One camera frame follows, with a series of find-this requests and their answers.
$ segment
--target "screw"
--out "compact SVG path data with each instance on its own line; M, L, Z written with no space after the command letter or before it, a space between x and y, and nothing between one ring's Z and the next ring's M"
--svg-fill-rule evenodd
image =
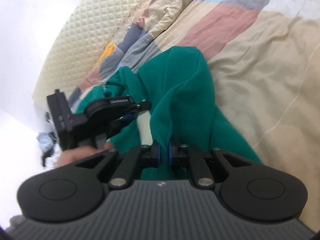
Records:
M204 186L204 187L208 187L211 186L213 184L213 180L210 178L201 178L198 180L198 184L200 186Z
M110 181L110 184L115 187L121 187L126 183L127 181L124 178L114 178Z

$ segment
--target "cream quilted fabric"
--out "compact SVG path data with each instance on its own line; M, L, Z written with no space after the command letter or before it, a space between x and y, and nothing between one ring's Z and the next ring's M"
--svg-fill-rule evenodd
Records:
M46 96L57 88L69 96L107 44L120 43L150 1L82 0L47 55L32 96L35 103L47 109Z

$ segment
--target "teal cloth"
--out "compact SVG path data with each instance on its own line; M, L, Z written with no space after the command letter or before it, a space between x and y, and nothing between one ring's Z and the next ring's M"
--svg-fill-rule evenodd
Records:
M183 169L169 166L167 146L171 136L179 143L202 151L219 147L260 162L257 155L232 127L214 103L214 86L206 60L194 47L172 47L141 66L137 73L121 67L107 81L106 88L94 87L81 101L77 112L93 100L130 95L135 102L151 102L150 128L161 146L160 168L144 169L141 179L185 178ZM136 121L114 136L111 142L120 152L140 145Z

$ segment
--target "finger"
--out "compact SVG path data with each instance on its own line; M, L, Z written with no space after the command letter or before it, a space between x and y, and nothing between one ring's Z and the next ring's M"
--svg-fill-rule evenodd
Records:
M99 149L98 150L98 153L100 153L100 152L103 152L103 151L105 151L105 150L110 150L110 149L114 149L115 147L113 146L113 144L112 143L105 143L104 145L103 145L103 149Z
M103 148L104 148L104 150L110 150L110 149L114 149L115 147L112 143L107 142L103 145Z
M57 163L57 167L70 164L72 162L95 155L97 153L97 149L91 146L83 146L72 150L66 150L61 153L60 159Z

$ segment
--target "gray ribbed surface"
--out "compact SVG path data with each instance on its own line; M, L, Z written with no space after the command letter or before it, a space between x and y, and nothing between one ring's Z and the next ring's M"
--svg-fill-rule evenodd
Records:
M27 220L16 240L309 240L313 233L298 220L260 225L229 213L212 191L188 180L136 181L112 191L95 212L54 225Z

